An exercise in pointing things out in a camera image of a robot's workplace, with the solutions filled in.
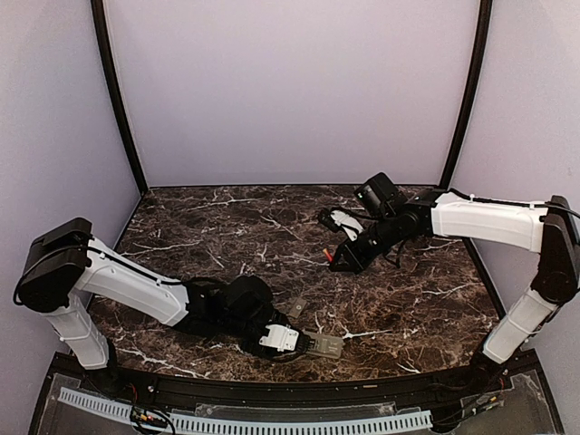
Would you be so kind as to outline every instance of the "black cable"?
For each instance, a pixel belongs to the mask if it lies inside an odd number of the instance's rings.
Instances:
[[[399,247],[397,248],[397,254],[395,255],[394,261],[390,260],[387,257],[385,257],[385,260],[387,260],[391,264],[395,265],[395,267],[397,267],[398,269],[400,269],[401,268],[402,251],[405,248],[405,245],[407,244],[408,241],[409,241],[409,239],[407,238],[407,239],[403,240],[399,244]]]
[[[20,279],[18,279],[18,282],[16,283],[16,287],[14,289],[14,293],[12,295],[12,302],[14,302],[15,305],[18,306],[22,306],[24,305],[22,303],[22,301],[18,300],[18,289],[20,288],[20,285],[22,285],[22,282],[42,263],[44,263],[47,260],[50,260],[52,257],[56,256],[57,254],[60,254],[61,252],[64,251],[68,251],[69,249],[88,249],[88,246],[85,245],[68,245],[68,246],[61,246],[61,247],[57,247],[54,251],[49,252],[48,254],[45,254],[44,256],[41,256],[38,260],[36,260],[30,267],[28,267],[23,273],[22,276],[20,277]]]
[[[273,363],[284,364],[284,363],[291,363],[292,361],[297,360],[298,358],[300,358],[303,355],[306,355],[306,353],[293,352],[293,353],[289,353],[288,355],[279,355],[279,356],[271,356],[271,357],[265,356],[264,358],[266,358],[268,361],[271,361]]]
[[[94,389],[95,391],[97,391],[101,396],[106,397],[107,399],[109,399],[110,401],[116,401],[117,398],[111,396],[110,394],[107,394],[106,392],[103,392],[99,387],[97,387],[94,382],[91,380],[91,378],[87,375],[82,377],[85,381],[87,381]]]
[[[465,417],[463,417],[459,420],[455,420],[453,422],[440,423],[440,426],[454,426],[455,427],[458,424],[462,423],[463,421],[469,420],[470,418],[475,417],[476,415],[483,414],[484,412],[493,410],[494,408],[496,408],[499,405],[499,402],[492,401],[493,398],[497,398],[497,396],[493,396],[493,397],[489,398],[489,400],[487,402],[476,406]]]
[[[122,265],[124,267],[127,267],[128,269],[130,269],[131,271],[135,272],[136,274],[139,274],[141,276],[145,276],[146,278],[158,282],[158,278],[156,278],[155,276],[148,274],[147,272],[144,272],[142,270],[140,270],[139,268],[135,267],[134,265],[123,261],[121,259],[119,259],[116,256],[112,256],[110,254],[107,254],[106,252],[94,247],[94,246],[86,246],[86,245],[67,245],[67,246],[60,246],[57,247],[56,249],[50,251],[49,253],[45,254],[44,256],[41,256],[38,260],[36,260],[30,267],[28,267],[23,273],[22,276],[20,276],[20,278],[18,279],[18,282],[16,283],[16,287],[14,288],[14,292],[12,295],[12,301],[14,302],[15,305],[18,306],[22,306],[23,303],[22,301],[19,300],[19,296],[18,296],[18,290],[20,289],[20,286],[22,285],[22,282],[42,263],[44,263],[45,261],[53,258],[54,256],[57,256],[58,254],[61,254],[64,251],[68,251],[69,249],[79,249],[79,250],[84,250],[84,251],[91,251],[94,252],[95,254],[98,254],[99,256],[103,255],[106,258],[110,259],[111,261]],[[219,284],[219,285],[223,285],[224,283],[216,278],[210,278],[210,277],[205,277],[205,276],[195,276],[192,278],[189,278],[185,281],[182,280],[176,280],[176,281],[166,281],[166,280],[159,280],[159,284],[160,285],[186,285],[189,283],[194,283],[194,282],[210,282],[210,283],[214,283],[214,284]]]
[[[440,383],[440,382],[434,382],[434,383],[430,383],[428,385],[428,387],[431,388],[435,388],[435,389],[439,389],[439,390],[446,390],[448,392],[462,392],[464,390],[466,390],[467,388],[469,388],[471,385],[473,385],[473,380],[469,383],[466,383],[465,385],[461,385],[461,386],[452,386],[452,385],[447,385],[445,383]]]
[[[466,195],[465,193],[459,192],[455,188],[450,188],[449,192],[454,193],[455,195],[457,195],[461,199],[466,199],[467,201],[478,202],[478,203],[482,203],[482,204],[499,204],[502,206],[516,206],[516,207],[523,207],[523,208],[553,208],[556,210],[565,211],[566,213],[574,216],[575,218],[580,219],[580,213],[578,213],[577,211],[573,211],[570,208],[560,206],[559,204],[554,204],[550,201],[540,203],[540,204],[532,204],[529,202],[516,202],[516,201],[505,201],[502,199],[471,197],[470,195]]]
[[[132,420],[131,417],[133,415],[133,412],[137,413],[137,407],[141,408],[142,410],[144,410],[145,412],[151,413],[151,414],[155,414],[157,416],[159,416],[163,421],[165,421],[167,423],[167,426],[165,428],[159,428],[159,430],[154,430],[154,429],[149,429],[149,428],[145,428],[143,427],[143,423],[137,419]],[[173,421],[171,421],[171,419],[169,418],[169,416],[161,411],[161,410],[156,410],[154,408],[151,407],[146,407],[146,406],[141,406],[141,405],[137,405],[137,404],[133,404],[133,406],[130,409],[130,422],[131,423],[135,423],[138,427],[137,431],[145,434],[145,435],[157,435],[159,433],[162,433],[165,431],[166,428],[171,428],[171,434],[175,435],[177,432],[175,430],[175,425],[173,424]]]
[[[433,424],[441,424],[443,421],[447,421],[452,419],[453,417],[455,417],[458,414],[461,414],[464,410],[466,410],[467,408],[469,408],[473,403],[477,402],[479,399],[481,399],[483,396],[485,396],[489,390],[491,389],[491,387],[493,386],[493,382],[496,381],[496,379],[501,375],[501,372],[497,372],[488,382],[488,385],[486,386],[486,388],[484,389],[484,391],[477,396],[475,399],[473,399],[472,401],[469,401],[467,405],[461,407],[461,409],[459,411],[453,412],[451,415],[445,417],[444,419],[441,420],[437,420],[434,421]],[[450,425],[450,424],[456,424],[456,422],[453,423],[444,423],[444,425]]]

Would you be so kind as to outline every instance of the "black metal frame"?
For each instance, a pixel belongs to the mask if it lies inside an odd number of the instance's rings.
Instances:
[[[139,210],[139,207],[141,206],[141,203],[143,202],[143,198],[144,198],[143,195],[141,195],[139,200],[137,201],[137,204],[135,204],[135,208],[133,209],[133,211],[131,211],[129,219],[127,219],[127,222],[125,222],[125,226],[123,227],[123,230],[119,234],[119,238],[117,238],[115,245],[112,247],[113,251],[116,252],[117,249],[119,249],[119,245],[121,244],[122,240],[124,239],[125,234],[127,234],[127,229],[131,225],[131,222],[133,221],[133,218],[135,217],[135,213],[137,213],[137,210]]]
[[[461,146],[465,139],[465,133],[468,129],[469,117],[473,102],[475,101],[475,94],[478,89],[479,75],[481,74],[481,64],[483,64],[483,55],[486,50],[486,42],[488,40],[489,21],[491,19],[491,4],[492,0],[481,0],[479,4],[478,27],[475,32],[475,41],[473,43],[473,52],[471,53],[471,63],[469,64],[468,79],[465,84],[465,91],[463,92],[463,101],[459,109],[459,117],[449,147],[449,154],[445,162],[445,168],[441,175],[439,187],[441,189],[448,189],[453,179],[453,173],[457,167],[459,155],[461,153]]]
[[[99,45],[99,52],[101,53],[102,70],[105,74],[105,81],[109,89],[109,97],[111,98],[112,110],[115,113],[117,120],[117,127],[123,142],[127,160],[129,161],[130,170],[135,178],[135,183],[141,195],[149,190],[143,168],[139,161],[137,148],[131,135],[131,128],[127,119],[127,112],[121,97],[121,88],[119,87],[119,80],[115,72],[115,62],[113,61],[111,51],[111,41],[109,40],[109,32],[107,31],[107,19],[105,16],[104,5],[102,0],[91,0],[92,19],[94,21],[94,30],[97,35],[97,43]]]
[[[183,189],[183,188],[243,188],[243,187],[255,187],[255,186],[352,186],[353,188],[359,186],[356,183],[240,183],[240,184],[178,184],[175,186],[151,186],[151,189]],[[398,184],[399,187],[404,188],[436,188],[434,184],[425,183],[405,183]]]
[[[564,433],[554,397],[536,351],[519,353],[507,363],[507,368],[509,375],[536,371],[556,430],[558,433]],[[121,375],[135,385],[140,403],[166,409],[178,408],[193,411],[199,404],[260,408],[331,408],[394,401],[399,410],[417,406],[424,410],[429,409],[436,420],[441,414],[449,415],[459,410],[460,399],[470,393],[434,390],[431,385],[434,382],[446,382],[457,378],[467,369],[467,367],[459,367],[396,378],[325,383],[208,381],[123,368],[121,368]],[[85,380],[84,370],[76,358],[56,353],[44,378],[29,435],[35,435],[39,429],[44,404],[56,373],[82,380],[81,386],[84,389],[94,391],[94,387]],[[154,392],[150,392],[150,386],[153,387]],[[506,388],[510,388],[509,379],[507,379]]]

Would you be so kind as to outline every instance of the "cable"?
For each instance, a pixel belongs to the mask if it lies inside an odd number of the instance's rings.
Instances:
[[[383,254],[383,258],[385,260],[387,260],[388,263],[391,263],[392,265],[394,265],[395,267],[397,267],[398,269],[401,268],[401,257],[402,257],[402,250],[405,248],[405,244],[409,241],[409,239],[405,239],[403,240],[400,244],[399,247],[397,248],[397,254],[395,255],[395,259],[391,260],[390,258],[387,257],[388,253]]]
[[[471,409],[468,415],[465,417],[455,420],[448,423],[440,423],[441,426],[457,426],[458,424],[462,423],[465,420],[470,419],[471,417],[475,417],[476,415],[482,414],[483,412],[487,412],[496,408],[501,402],[498,401],[498,397],[500,394],[490,397],[485,403],[482,403],[475,408]]]
[[[569,215],[572,215],[575,218],[580,219],[580,213],[578,213],[577,211],[574,211],[570,208],[566,208],[566,207],[561,206],[559,204],[554,204],[550,201],[547,201],[545,203],[536,204],[536,203],[529,203],[529,202],[505,201],[505,200],[501,200],[501,199],[492,199],[492,198],[477,198],[477,197],[472,197],[470,195],[466,195],[465,193],[459,192],[455,188],[450,188],[449,192],[454,193],[455,195],[457,195],[461,199],[466,199],[467,201],[472,201],[472,202],[479,202],[482,204],[499,204],[502,206],[516,206],[516,207],[524,207],[524,208],[530,208],[530,207],[553,208],[556,210],[565,211]]]
[[[272,357],[265,356],[264,358],[266,358],[268,361],[271,361],[272,363],[286,364],[286,363],[291,363],[292,361],[295,361],[304,355],[306,355],[306,353],[292,352],[292,353],[289,353],[288,355],[279,355],[279,356],[272,356]]]
[[[189,278],[185,281],[182,280],[176,280],[176,281],[166,281],[166,280],[159,280],[158,278],[156,278],[155,276],[148,274],[147,272],[144,272],[142,270],[140,270],[139,268],[137,268],[136,266],[130,264],[129,262],[123,261],[121,259],[119,259],[116,256],[112,256],[110,254],[107,254],[106,252],[94,247],[94,246],[86,246],[86,245],[67,245],[67,246],[60,246],[57,247],[56,249],[50,251],[49,253],[45,254],[44,256],[41,256],[38,260],[36,260],[30,267],[28,267],[23,273],[22,276],[18,279],[18,282],[16,283],[16,286],[14,288],[14,292],[12,294],[12,302],[14,302],[15,305],[18,306],[22,306],[24,305],[22,301],[19,300],[19,294],[18,291],[20,289],[20,286],[22,285],[23,281],[42,263],[44,263],[45,261],[50,260],[51,258],[53,258],[54,256],[57,256],[58,254],[61,254],[64,251],[68,251],[69,249],[78,249],[78,250],[82,250],[82,251],[87,251],[87,252],[94,252],[95,254],[98,254],[99,256],[105,256],[106,258],[110,259],[111,261],[120,264],[124,267],[127,267],[128,269],[130,269],[131,271],[135,272],[136,274],[139,274],[141,276],[145,276],[146,278],[155,281],[155,282],[159,282],[160,285],[187,285],[190,283],[194,283],[194,282],[210,282],[210,283],[214,283],[217,285],[223,285],[224,283],[216,278],[210,278],[210,277],[204,277],[204,276],[194,276],[192,278]]]
[[[434,382],[434,383],[430,383],[428,385],[428,387],[446,390],[448,392],[462,392],[462,391],[466,390],[467,388],[469,388],[471,385],[473,385],[473,382],[474,381],[471,380],[469,383],[467,383],[465,385],[461,385],[461,386],[452,386],[452,385],[447,385],[445,383]]]
[[[48,254],[41,256],[38,260],[36,260],[36,262],[33,263],[32,266],[28,267],[23,273],[22,276],[20,277],[20,279],[18,279],[18,282],[16,283],[16,288],[14,289],[14,293],[12,295],[12,302],[14,302],[15,305],[18,306],[22,306],[24,305],[22,303],[22,301],[18,300],[18,289],[20,288],[20,285],[22,285],[22,282],[42,263],[44,263],[47,260],[50,260],[52,257],[56,256],[57,254],[60,254],[61,252],[64,251],[68,251],[69,249],[88,249],[88,246],[85,245],[68,245],[68,246],[61,246],[61,247],[57,247],[54,251],[49,252]]]
[[[483,396],[485,396],[488,392],[489,389],[493,386],[493,382],[501,375],[501,372],[497,372],[488,382],[488,385],[486,385],[486,388],[483,390],[483,392],[477,396],[475,399],[473,399],[472,401],[469,401],[465,406],[461,407],[461,409],[459,411],[453,412],[451,415],[445,417],[444,419],[441,420],[437,420],[434,421],[433,424],[441,424],[443,423],[443,421],[447,421],[452,419],[453,417],[455,417],[458,414],[461,414],[464,410],[466,410],[467,408],[469,408],[473,403],[477,402],[479,399],[481,399]],[[450,424],[456,424],[456,422],[453,423],[443,423],[445,426],[448,426]]]
[[[94,382],[88,376],[85,375],[83,377],[83,379],[85,381],[87,381],[93,387],[93,389],[95,391],[97,391],[101,396],[106,397],[110,401],[118,401],[119,400],[119,397],[114,397],[114,396],[111,396],[110,394],[107,394],[106,392],[103,392],[99,387],[97,387],[94,384]],[[130,407],[130,413],[129,413],[129,421],[131,423],[130,426],[133,428],[133,430],[135,430],[138,433],[144,434],[144,435],[157,435],[157,434],[164,432],[166,428],[170,428],[172,435],[175,435],[177,433],[177,431],[175,429],[175,425],[173,424],[173,421],[171,421],[171,418],[165,412],[163,412],[161,409],[159,409],[157,407],[138,405],[137,399],[139,398],[139,396],[137,394],[137,388],[135,388],[135,385],[131,382],[129,382],[128,384],[125,385],[125,388],[128,388],[128,387],[131,388],[133,391],[133,400],[131,401],[131,407]],[[136,418],[133,419],[134,415],[138,414],[137,408],[140,408],[144,412],[150,412],[152,414],[159,416],[163,421],[165,421],[167,423],[167,426],[165,428],[159,428],[160,430],[152,430],[152,429],[143,427],[143,423],[141,421],[139,421]]]

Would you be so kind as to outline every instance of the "white cable tray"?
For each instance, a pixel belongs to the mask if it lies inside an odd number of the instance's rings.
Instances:
[[[58,401],[104,419],[131,424],[131,406],[86,392],[61,388]],[[386,435],[431,428],[431,412],[418,411],[402,415],[364,420],[325,422],[262,422],[217,420],[172,412],[169,414],[178,434],[207,435]]]

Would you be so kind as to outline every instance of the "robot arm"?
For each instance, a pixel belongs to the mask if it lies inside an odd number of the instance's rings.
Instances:
[[[77,295],[81,290],[187,334],[240,337],[243,349],[266,358],[305,353],[311,346],[310,338],[272,306],[270,288],[261,279],[243,275],[229,285],[210,278],[170,279],[115,253],[92,236],[90,222],[76,218],[32,243],[14,301],[42,314],[93,372],[113,370],[116,360],[114,347]]]
[[[347,233],[349,239],[329,256],[333,271],[361,273],[378,255],[421,235],[473,237],[540,254],[536,277],[482,343],[472,364],[496,370],[578,292],[580,245],[564,198],[528,204],[430,189],[407,200],[383,173],[369,179],[355,195],[375,222],[356,237]],[[336,212],[325,209],[318,217],[332,231],[343,229]]]

